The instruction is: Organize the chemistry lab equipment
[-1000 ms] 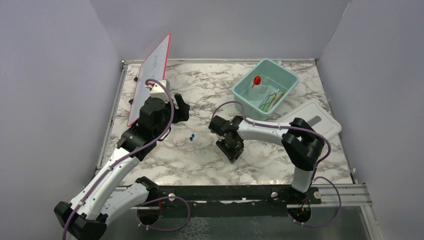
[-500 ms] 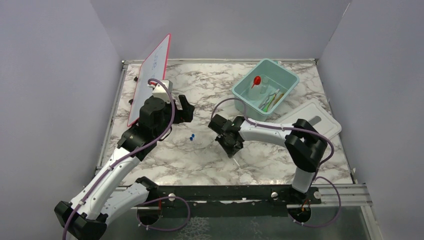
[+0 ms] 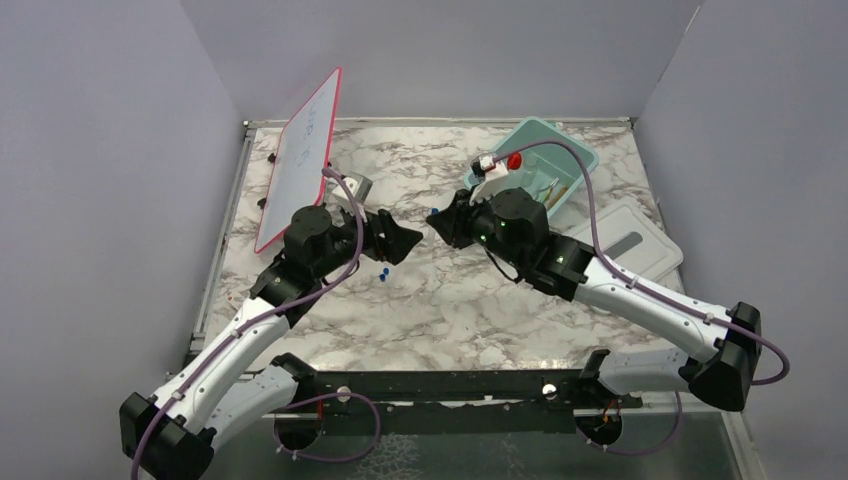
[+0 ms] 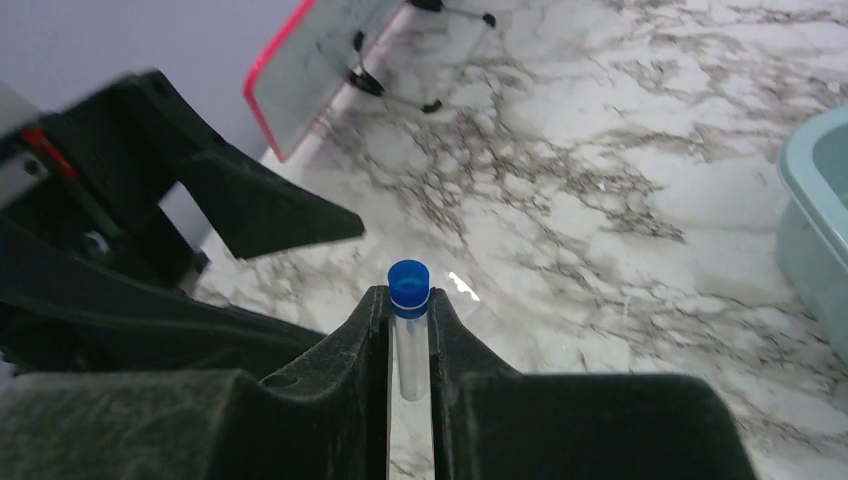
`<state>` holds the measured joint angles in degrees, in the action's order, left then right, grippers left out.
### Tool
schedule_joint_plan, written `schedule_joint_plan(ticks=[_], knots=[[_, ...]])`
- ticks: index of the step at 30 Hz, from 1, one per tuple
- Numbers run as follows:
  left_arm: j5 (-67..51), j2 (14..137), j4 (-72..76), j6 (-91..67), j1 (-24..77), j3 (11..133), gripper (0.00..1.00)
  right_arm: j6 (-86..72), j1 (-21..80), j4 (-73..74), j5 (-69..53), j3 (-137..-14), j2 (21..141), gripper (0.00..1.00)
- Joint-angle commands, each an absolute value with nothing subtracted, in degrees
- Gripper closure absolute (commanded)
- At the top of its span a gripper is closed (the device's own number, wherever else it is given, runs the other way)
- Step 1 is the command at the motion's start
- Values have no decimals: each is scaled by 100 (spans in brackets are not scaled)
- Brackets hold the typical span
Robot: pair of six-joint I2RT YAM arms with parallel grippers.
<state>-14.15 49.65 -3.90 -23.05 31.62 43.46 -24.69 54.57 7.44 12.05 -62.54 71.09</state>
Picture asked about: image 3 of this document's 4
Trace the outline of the tan bristle test tube brush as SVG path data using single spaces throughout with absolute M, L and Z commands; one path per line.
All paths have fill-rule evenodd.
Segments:
M 555 195 L 553 195 L 551 197 L 550 202 L 552 204 L 556 204 L 567 193 L 568 190 L 569 190 L 568 187 L 561 188 L 560 190 L 557 191 L 557 193 Z

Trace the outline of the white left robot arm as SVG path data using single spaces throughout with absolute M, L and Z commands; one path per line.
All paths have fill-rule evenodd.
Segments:
M 310 405 L 315 386 L 300 373 L 270 366 L 250 382 L 240 377 L 354 272 L 361 255 L 397 265 L 423 239 L 384 209 L 356 208 L 343 219 L 335 225 L 323 206 L 296 211 L 283 250 L 210 346 L 153 394 L 124 401 L 121 443 L 133 478 L 146 471 L 156 479 L 198 479 L 218 448 L 266 413 Z

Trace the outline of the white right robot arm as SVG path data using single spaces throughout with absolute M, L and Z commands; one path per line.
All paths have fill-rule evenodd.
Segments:
M 739 412 L 746 406 L 762 349 L 761 313 L 702 303 L 642 280 L 596 249 L 550 230 L 544 207 L 519 188 L 473 204 L 467 190 L 428 216 L 451 247 L 480 245 L 513 267 L 535 290 L 594 306 L 672 343 L 667 351 L 607 354 L 577 380 L 579 398 L 600 407 L 615 395 L 683 391 L 703 403 Z

